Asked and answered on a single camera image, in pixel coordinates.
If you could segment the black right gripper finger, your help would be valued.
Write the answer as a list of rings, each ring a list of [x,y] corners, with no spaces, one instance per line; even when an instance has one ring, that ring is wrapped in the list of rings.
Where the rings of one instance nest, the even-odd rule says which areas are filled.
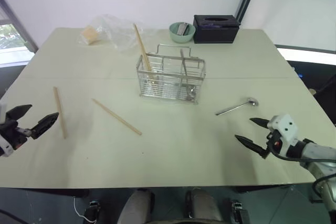
[[[260,127],[263,127],[263,128],[265,128],[265,129],[268,128],[269,120],[267,120],[267,119],[262,119],[262,118],[250,118],[249,120],[252,121],[252,122],[254,122],[255,124],[257,124],[257,125],[260,126]]]
[[[250,149],[251,151],[257,153],[259,156],[261,156],[263,159],[265,159],[268,156],[268,149],[264,149],[261,146],[255,144],[252,140],[240,136],[235,135],[236,139],[242,143],[246,148]]]

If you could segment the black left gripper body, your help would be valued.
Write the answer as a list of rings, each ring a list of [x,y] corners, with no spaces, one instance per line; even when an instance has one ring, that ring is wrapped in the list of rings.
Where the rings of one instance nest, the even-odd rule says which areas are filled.
[[[18,126],[18,122],[10,120],[1,124],[1,150],[17,150],[27,138],[32,135],[31,130]]]

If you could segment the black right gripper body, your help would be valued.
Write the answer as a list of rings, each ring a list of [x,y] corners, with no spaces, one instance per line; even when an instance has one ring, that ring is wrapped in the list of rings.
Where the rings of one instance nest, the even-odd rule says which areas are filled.
[[[278,130],[274,130],[266,136],[266,156],[268,156],[270,153],[272,153],[274,156],[279,156],[282,148],[282,141],[280,138],[281,134]]]

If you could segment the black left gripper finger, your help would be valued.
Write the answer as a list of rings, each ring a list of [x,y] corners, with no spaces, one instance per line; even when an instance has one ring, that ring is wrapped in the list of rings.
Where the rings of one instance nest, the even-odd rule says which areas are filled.
[[[31,131],[31,138],[39,138],[40,136],[42,136],[48,129],[50,129],[54,123],[57,121],[59,116],[58,112],[49,114],[47,116],[45,116],[44,118],[42,118],[37,125],[35,125],[32,129],[30,129]]]
[[[17,121],[32,107],[31,104],[19,105],[6,112],[6,121]]]

